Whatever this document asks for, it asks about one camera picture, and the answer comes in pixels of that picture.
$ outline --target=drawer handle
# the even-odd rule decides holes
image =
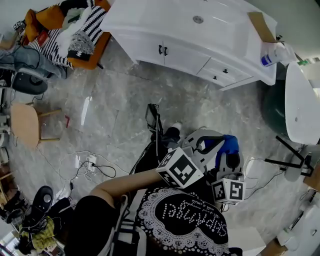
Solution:
[[[162,45],[159,44],[159,54],[163,54],[163,52],[161,51]]]

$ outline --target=white round table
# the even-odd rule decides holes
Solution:
[[[300,66],[289,64],[285,80],[285,124],[291,141],[316,145],[320,139],[320,100]]]

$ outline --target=black shirt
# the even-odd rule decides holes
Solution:
[[[196,187],[200,188],[198,193],[205,191],[203,186]],[[223,215],[190,189],[186,192],[157,187],[145,192],[134,224],[147,236],[147,255],[230,255]],[[75,209],[64,249],[66,255],[97,256],[105,247],[118,217],[119,210],[103,199],[96,196],[82,198]],[[136,252],[129,250],[126,255]]]

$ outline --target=black stand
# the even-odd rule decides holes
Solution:
[[[286,166],[286,167],[292,167],[292,168],[297,168],[301,169],[302,166],[305,164],[310,170],[310,173],[305,173],[302,172],[301,175],[310,177],[314,171],[314,168],[310,165],[310,162],[306,162],[306,159],[303,158],[301,154],[299,154],[298,151],[296,151],[293,147],[291,147],[288,143],[286,143],[283,139],[281,139],[279,136],[275,137],[279,142],[281,142],[287,149],[289,149],[297,158],[300,159],[300,163],[292,163],[292,162],[283,162],[283,161],[277,161],[277,160],[272,160],[272,159],[265,159],[264,161],[267,163],[271,164],[276,164],[276,165],[281,165],[281,166]],[[281,167],[281,171],[286,171],[286,168]]]

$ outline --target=black and white striped garment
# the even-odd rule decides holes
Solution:
[[[80,29],[89,36],[94,45],[97,44],[98,39],[103,34],[103,31],[100,29],[100,23],[102,22],[106,14],[107,12],[105,11],[105,9],[101,8],[101,6],[95,6],[94,8],[92,8],[92,12],[89,18]]]
[[[95,6],[95,0],[86,0],[86,3],[88,4],[88,7],[91,7],[91,9]]]
[[[50,37],[50,40],[46,43],[44,48],[41,48],[39,46],[37,39],[30,42],[28,45],[36,49],[39,53],[42,53],[53,64],[72,68],[73,66],[68,61],[68,59],[66,57],[63,58],[58,54],[58,44],[56,42],[56,39],[59,33],[60,33],[60,28],[49,30],[48,35]]]

